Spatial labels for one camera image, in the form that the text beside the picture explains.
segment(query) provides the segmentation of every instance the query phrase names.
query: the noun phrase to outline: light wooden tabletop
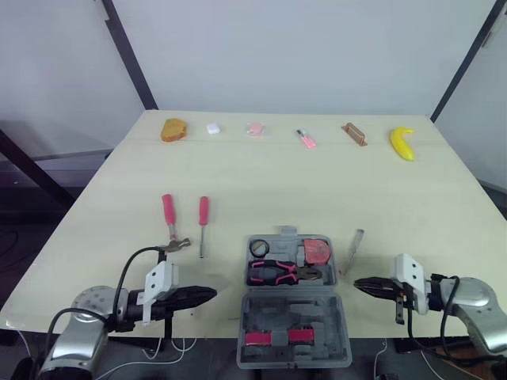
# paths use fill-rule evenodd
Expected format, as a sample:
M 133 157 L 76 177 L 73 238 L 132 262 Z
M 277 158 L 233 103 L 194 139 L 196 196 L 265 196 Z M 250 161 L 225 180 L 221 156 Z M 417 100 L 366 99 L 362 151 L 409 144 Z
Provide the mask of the light wooden tabletop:
M 188 135 L 160 141 L 164 121 L 178 117 Z M 246 135 L 265 123 L 259 138 Z M 358 147 L 341 126 L 353 122 L 366 134 Z M 223 131 L 208 135 L 205 125 Z M 415 132 L 407 140 L 413 162 L 392 149 L 395 127 Z M 317 146 L 307 150 L 295 129 Z M 163 245 L 168 230 L 161 196 L 171 193 L 177 231 L 193 244 L 171 254 L 184 285 L 207 285 L 219 294 L 194 310 L 176 312 L 174 336 L 236 337 L 244 279 L 246 240 L 292 225 L 300 234 L 323 234 L 335 262 L 347 258 L 356 229 L 365 230 L 355 263 L 335 292 L 345 307 L 350 337 L 406 336 L 395 324 L 395 304 L 353 287 L 366 276 L 389 276 L 393 258 L 409 253 L 431 273 L 486 281 L 507 310 L 505 220 L 440 132 L 425 116 L 265 115 L 146 111 L 105 161 L 69 210 L 0 312 L 0 327 L 46 331 L 52 316 L 88 287 L 115 287 L 125 261 L 139 248 Z M 199 259 L 198 203 L 210 198 L 206 257 Z M 154 255 L 136 259 L 125 286 L 143 286 Z M 416 316 L 419 336 L 437 336 L 440 313 Z M 61 331 L 66 318 L 58 323 Z M 163 323 L 137 326 L 124 336 L 160 336 Z M 448 335 L 464 335 L 449 318 Z

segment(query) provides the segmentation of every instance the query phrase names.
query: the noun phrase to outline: small screwdriver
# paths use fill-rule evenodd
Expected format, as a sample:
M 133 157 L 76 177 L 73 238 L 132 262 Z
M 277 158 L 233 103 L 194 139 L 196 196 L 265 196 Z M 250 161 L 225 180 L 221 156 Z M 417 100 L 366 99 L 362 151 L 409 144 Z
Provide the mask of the small screwdriver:
M 201 196 L 199 200 L 199 225 L 200 225 L 200 244 L 199 257 L 204 258 L 204 226 L 208 224 L 209 199 L 207 196 Z

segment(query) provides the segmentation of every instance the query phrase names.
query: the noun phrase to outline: pink screwdriver handle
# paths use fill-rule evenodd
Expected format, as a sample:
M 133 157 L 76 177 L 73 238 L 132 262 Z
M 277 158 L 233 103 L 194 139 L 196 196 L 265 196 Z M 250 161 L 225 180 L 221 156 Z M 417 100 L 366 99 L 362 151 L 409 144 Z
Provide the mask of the pink screwdriver handle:
M 208 224 L 209 199 L 207 196 L 201 196 L 199 200 L 199 225 Z
M 166 217 L 167 224 L 174 224 L 176 222 L 176 213 L 174 212 L 173 197 L 170 194 L 162 196 L 164 203 L 164 216 Z

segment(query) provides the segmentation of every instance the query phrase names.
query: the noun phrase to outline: bread slice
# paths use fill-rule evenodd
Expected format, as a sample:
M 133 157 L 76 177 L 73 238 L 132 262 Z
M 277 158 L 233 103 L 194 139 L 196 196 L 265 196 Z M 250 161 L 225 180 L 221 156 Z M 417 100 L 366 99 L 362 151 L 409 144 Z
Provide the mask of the bread slice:
M 160 132 L 162 141 L 174 141 L 183 139 L 186 136 L 187 123 L 180 119 L 167 119 L 164 128 Z

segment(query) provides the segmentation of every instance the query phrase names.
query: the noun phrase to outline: yellow banana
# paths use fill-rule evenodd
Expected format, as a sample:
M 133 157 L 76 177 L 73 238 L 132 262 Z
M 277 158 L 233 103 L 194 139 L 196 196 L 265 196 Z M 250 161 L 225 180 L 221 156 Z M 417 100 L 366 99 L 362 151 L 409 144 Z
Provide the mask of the yellow banana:
M 398 127 L 391 131 L 391 136 L 389 137 L 393 148 L 402 158 L 405 158 L 407 161 L 413 161 L 415 157 L 414 151 L 410 148 L 409 144 L 405 142 L 403 135 L 405 133 L 412 132 L 414 132 L 413 129 Z

